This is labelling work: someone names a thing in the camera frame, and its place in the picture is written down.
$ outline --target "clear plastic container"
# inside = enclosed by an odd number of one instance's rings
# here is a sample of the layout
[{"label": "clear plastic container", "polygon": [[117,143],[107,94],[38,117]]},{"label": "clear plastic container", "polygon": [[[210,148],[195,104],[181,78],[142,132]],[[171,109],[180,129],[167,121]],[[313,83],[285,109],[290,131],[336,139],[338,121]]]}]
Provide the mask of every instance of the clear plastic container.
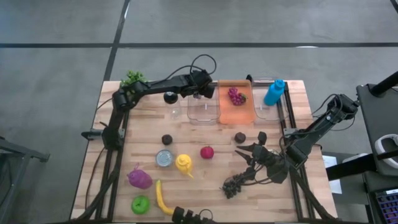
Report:
[{"label": "clear plastic container", "polygon": [[220,103],[218,88],[216,87],[212,98],[195,98],[188,96],[188,118],[194,125],[214,125],[220,117]]},{"label": "clear plastic container", "polygon": [[264,103],[264,97],[267,94],[269,87],[274,83],[275,79],[278,78],[253,78],[254,81],[252,83],[252,92],[254,111],[257,115],[257,118],[254,120],[256,124],[266,123],[268,121],[285,120],[289,117],[285,93],[280,97],[279,103],[276,103],[274,106],[267,106]]}]

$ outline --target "keyboard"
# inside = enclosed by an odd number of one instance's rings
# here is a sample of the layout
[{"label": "keyboard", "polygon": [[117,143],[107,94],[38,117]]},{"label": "keyboard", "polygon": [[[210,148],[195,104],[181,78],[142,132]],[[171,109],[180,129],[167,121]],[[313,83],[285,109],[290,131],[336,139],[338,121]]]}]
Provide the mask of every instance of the keyboard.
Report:
[{"label": "keyboard", "polygon": [[376,192],[379,213],[385,223],[398,223],[398,189]]}]

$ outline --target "butcher block tabletop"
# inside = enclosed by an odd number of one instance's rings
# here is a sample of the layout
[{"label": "butcher block tabletop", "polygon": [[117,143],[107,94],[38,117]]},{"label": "butcher block tabletop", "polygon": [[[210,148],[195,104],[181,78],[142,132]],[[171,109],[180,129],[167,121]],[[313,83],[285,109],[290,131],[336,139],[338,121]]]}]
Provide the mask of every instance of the butcher block tabletop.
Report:
[{"label": "butcher block tabletop", "polygon": [[[294,117],[298,128],[306,128],[312,123],[310,105],[304,82],[301,80],[286,81],[289,86]],[[119,87],[119,82],[104,82],[98,105],[111,98]],[[264,91],[256,89],[256,95],[264,97]],[[114,222],[171,222],[171,216],[164,214],[157,206],[155,182],[162,182],[163,200],[166,206],[190,209],[194,214],[202,209],[210,209],[216,222],[294,222],[297,215],[294,207],[294,198],[290,177],[282,184],[242,186],[242,192],[227,199],[220,187],[232,175],[246,170],[246,161],[234,152],[236,143],[234,135],[242,132],[246,141],[242,145],[257,142],[259,131],[267,134],[266,148],[280,151],[278,140],[282,135],[280,122],[271,120],[253,122],[251,124],[220,124],[194,125],[187,116],[187,99],[180,99],[180,114],[175,117],[173,110],[166,105],[163,94],[143,97],[138,105],[130,111],[126,130],[123,159],[117,190],[116,203],[113,213]],[[95,114],[93,127],[103,129],[100,122],[108,123],[112,112],[112,103],[106,103]],[[169,134],[173,143],[165,146],[161,137]],[[202,159],[200,149],[211,146],[214,149],[212,159]],[[73,205],[71,218],[76,218],[85,210],[86,190],[95,160],[103,148],[102,140],[90,141],[81,171],[80,181]],[[162,149],[168,149],[176,158],[179,154],[188,154],[192,158],[193,170],[191,178],[181,173],[174,164],[170,167],[159,167],[155,163],[155,155]],[[95,170],[91,184],[88,202],[94,199],[101,185],[106,150],[102,153]],[[148,173],[154,184],[146,189],[138,189],[130,185],[127,175],[136,164],[139,169]],[[314,146],[312,153],[305,163],[311,191],[326,208],[336,217],[336,208],[328,183],[321,150]],[[265,168],[257,173],[257,180],[266,176]],[[131,210],[134,197],[146,195],[150,199],[150,209],[144,215],[136,215]],[[103,215],[108,212],[110,190],[104,199]],[[304,216],[308,217],[305,199],[300,191],[300,199]],[[203,212],[202,216],[210,217]]]}]

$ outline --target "grape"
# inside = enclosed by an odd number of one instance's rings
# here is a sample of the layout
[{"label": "grape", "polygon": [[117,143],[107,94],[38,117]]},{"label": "grape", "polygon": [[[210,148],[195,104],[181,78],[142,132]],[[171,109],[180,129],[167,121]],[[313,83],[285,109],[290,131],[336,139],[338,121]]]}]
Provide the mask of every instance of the grape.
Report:
[{"label": "grape", "polygon": [[243,93],[238,93],[238,89],[236,87],[229,88],[228,95],[232,104],[235,106],[243,105],[246,102],[246,96]]}]

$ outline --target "plastic food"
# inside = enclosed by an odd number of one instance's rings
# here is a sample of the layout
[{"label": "plastic food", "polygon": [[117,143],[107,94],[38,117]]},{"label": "plastic food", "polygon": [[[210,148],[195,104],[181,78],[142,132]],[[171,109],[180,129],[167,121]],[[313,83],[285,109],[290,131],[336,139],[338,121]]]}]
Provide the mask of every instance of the plastic food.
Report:
[{"label": "plastic food", "polygon": [[162,183],[160,182],[160,180],[157,180],[156,182],[156,199],[157,199],[157,205],[160,207],[160,209],[162,209],[162,211],[166,215],[173,215],[174,209],[167,207],[163,202]]},{"label": "plastic food", "polygon": [[191,175],[192,171],[191,157],[189,157],[186,154],[179,155],[175,160],[175,166],[177,166],[177,169],[181,171],[181,173],[187,174],[188,176],[193,178],[193,176]]},{"label": "plastic food", "polygon": [[143,195],[134,198],[131,204],[131,210],[136,215],[142,215],[148,212],[150,207],[149,198]]},{"label": "plastic food", "polygon": [[200,156],[204,159],[211,159],[214,156],[214,150],[210,146],[203,147],[200,149]]},{"label": "plastic food", "polygon": [[238,89],[236,87],[229,88],[228,95],[233,105],[235,106],[240,106],[245,104],[246,99],[248,98],[245,94],[238,93]]},{"label": "plastic food", "polygon": [[171,135],[165,134],[165,135],[162,136],[163,145],[168,146],[172,142],[173,142],[173,137]]},{"label": "plastic food", "polygon": [[246,140],[246,135],[243,133],[236,133],[234,140],[236,141],[236,143],[241,144]]},{"label": "plastic food", "polygon": [[152,178],[150,177],[149,174],[137,168],[138,164],[135,166],[134,170],[127,175],[130,184],[133,187],[138,187],[140,189],[149,188],[152,185]]}]

